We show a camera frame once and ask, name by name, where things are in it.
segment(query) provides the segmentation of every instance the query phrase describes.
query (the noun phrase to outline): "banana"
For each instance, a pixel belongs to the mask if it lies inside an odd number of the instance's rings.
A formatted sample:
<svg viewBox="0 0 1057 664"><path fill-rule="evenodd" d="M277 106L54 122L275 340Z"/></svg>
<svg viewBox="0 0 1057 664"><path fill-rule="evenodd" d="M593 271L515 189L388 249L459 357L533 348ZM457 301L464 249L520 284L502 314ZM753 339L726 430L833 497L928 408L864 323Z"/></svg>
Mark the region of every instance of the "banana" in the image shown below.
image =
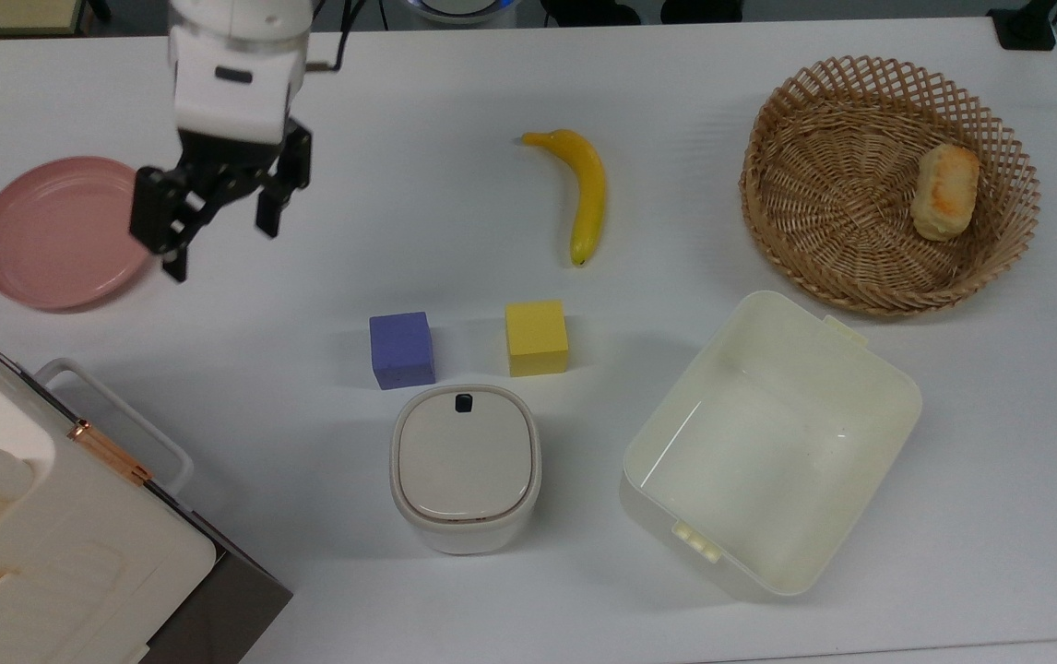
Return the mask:
<svg viewBox="0 0 1057 664"><path fill-rule="evenodd" d="M570 236L570 260L576 268L582 268L598 247L606 214L606 171L598 151L581 134L569 129L528 132L521 135L520 142L553 152L578 177L578 211Z"/></svg>

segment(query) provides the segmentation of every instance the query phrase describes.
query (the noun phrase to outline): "blue cube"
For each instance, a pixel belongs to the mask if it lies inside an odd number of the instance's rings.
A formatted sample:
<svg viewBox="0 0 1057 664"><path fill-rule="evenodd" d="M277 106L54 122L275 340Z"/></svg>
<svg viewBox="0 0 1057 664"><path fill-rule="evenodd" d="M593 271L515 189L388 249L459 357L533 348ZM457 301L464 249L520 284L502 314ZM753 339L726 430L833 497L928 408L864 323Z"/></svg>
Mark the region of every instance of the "blue cube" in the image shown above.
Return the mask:
<svg viewBox="0 0 1057 664"><path fill-rule="evenodd" d="M373 375L382 390L434 384L434 351L426 312L374 315L369 319L369 340L373 345Z"/></svg>

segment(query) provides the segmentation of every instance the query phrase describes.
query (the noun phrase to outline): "wicker basket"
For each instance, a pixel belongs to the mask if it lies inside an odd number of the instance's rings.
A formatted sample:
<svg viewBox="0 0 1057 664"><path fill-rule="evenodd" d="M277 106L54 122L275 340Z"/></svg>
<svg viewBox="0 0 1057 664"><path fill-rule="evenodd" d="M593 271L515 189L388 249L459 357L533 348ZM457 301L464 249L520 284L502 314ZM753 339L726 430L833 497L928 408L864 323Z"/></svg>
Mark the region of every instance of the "wicker basket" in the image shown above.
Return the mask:
<svg viewBox="0 0 1057 664"><path fill-rule="evenodd" d="M942 143L980 156L970 226L913 229L917 160ZM833 58L774 91L742 170L754 240L816 298L877 315L954 307L1021 256L1038 181L1021 144L966 90L909 62Z"/></svg>

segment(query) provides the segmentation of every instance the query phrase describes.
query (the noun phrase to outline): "bread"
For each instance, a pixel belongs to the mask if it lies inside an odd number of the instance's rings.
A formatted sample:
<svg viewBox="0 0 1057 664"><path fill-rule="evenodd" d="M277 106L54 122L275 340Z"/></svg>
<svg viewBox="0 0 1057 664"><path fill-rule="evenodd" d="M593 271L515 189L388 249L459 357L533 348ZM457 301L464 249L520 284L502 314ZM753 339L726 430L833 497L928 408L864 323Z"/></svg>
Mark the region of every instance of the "bread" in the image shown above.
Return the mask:
<svg viewBox="0 0 1057 664"><path fill-rule="evenodd" d="M971 222L980 159L959 146L939 146L917 163L917 189L909 216L926 240L959 236Z"/></svg>

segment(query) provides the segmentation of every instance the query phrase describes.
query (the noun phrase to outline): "yellow sponge block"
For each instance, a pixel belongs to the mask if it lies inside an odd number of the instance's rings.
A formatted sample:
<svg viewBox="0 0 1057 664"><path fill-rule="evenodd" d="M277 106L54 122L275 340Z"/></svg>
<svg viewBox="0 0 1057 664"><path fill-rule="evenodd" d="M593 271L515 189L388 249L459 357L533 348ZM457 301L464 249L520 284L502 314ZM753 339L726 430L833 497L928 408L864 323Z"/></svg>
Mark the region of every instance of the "yellow sponge block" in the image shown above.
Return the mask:
<svg viewBox="0 0 1057 664"><path fill-rule="evenodd" d="M561 299L515 302L503 308L512 375L562 373L570 361Z"/></svg>

